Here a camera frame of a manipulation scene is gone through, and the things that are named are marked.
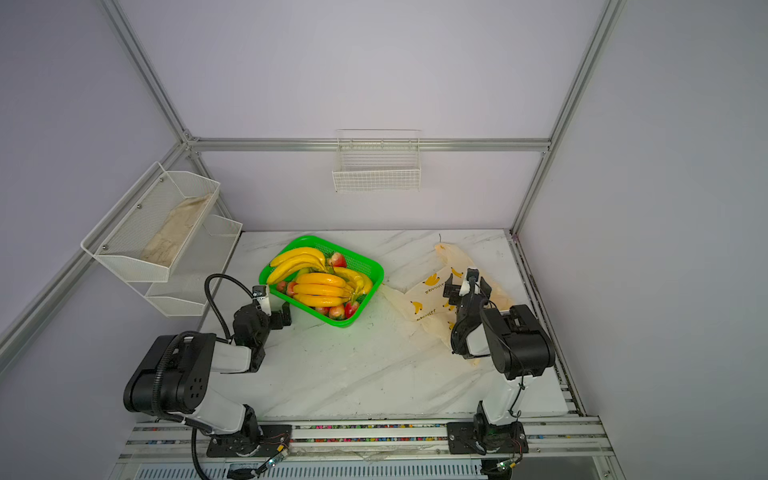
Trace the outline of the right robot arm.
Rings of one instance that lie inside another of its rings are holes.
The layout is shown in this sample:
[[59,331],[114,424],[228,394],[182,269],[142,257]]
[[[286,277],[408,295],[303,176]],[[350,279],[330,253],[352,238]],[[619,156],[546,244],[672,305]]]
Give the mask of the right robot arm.
[[529,451],[520,422],[523,399],[536,378],[553,367],[555,348],[531,309],[513,305],[500,310],[491,300],[492,287],[476,269],[468,269],[461,283],[449,278],[443,297],[456,308],[450,333],[452,353],[464,359],[489,358],[502,382],[492,387],[468,422],[447,424],[452,454]]

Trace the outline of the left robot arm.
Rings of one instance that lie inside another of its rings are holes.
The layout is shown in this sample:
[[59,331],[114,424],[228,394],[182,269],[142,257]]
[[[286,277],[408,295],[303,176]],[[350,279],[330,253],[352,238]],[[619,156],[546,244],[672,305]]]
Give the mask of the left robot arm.
[[[215,304],[211,283],[226,280],[249,297],[227,324]],[[231,444],[242,456],[267,441],[252,407],[227,398],[209,385],[214,374],[257,372],[266,356],[266,341],[273,331],[292,325],[290,305],[271,308],[268,287],[247,287],[222,273],[209,275],[203,291],[218,319],[223,337],[184,331],[156,338],[123,392],[123,405],[133,413],[184,424],[218,445]]]

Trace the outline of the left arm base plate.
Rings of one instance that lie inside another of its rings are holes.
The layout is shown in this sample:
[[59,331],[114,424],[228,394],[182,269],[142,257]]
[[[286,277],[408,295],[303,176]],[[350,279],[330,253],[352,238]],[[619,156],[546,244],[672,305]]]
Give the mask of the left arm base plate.
[[208,458],[269,458],[289,447],[293,427],[290,424],[260,424],[256,437],[238,432],[214,435],[206,450]]

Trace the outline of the banana print plastic bag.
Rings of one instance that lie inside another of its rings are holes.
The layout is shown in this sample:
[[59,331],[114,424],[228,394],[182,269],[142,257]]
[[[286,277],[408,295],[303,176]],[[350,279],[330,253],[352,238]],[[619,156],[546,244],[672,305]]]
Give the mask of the banana print plastic bag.
[[379,292],[401,314],[398,329],[402,333],[413,334],[423,331],[440,340],[449,352],[452,352],[451,333],[457,322],[457,306],[451,305],[443,296],[444,285],[452,276],[451,284],[460,286],[469,268],[475,268],[491,286],[491,300],[502,309],[516,304],[502,286],[487,277],[476,263],[457,245],[439,243],[435,246],[443,267],[417,282],[408,291],[403,292],[383,284]]

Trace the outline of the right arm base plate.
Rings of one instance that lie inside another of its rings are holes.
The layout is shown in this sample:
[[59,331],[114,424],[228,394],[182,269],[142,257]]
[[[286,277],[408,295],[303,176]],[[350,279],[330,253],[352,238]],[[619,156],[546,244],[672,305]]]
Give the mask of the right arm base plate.
[[446,425],[451,454],[527,454],[527,434],[521,422],[507,425],[449,422]]

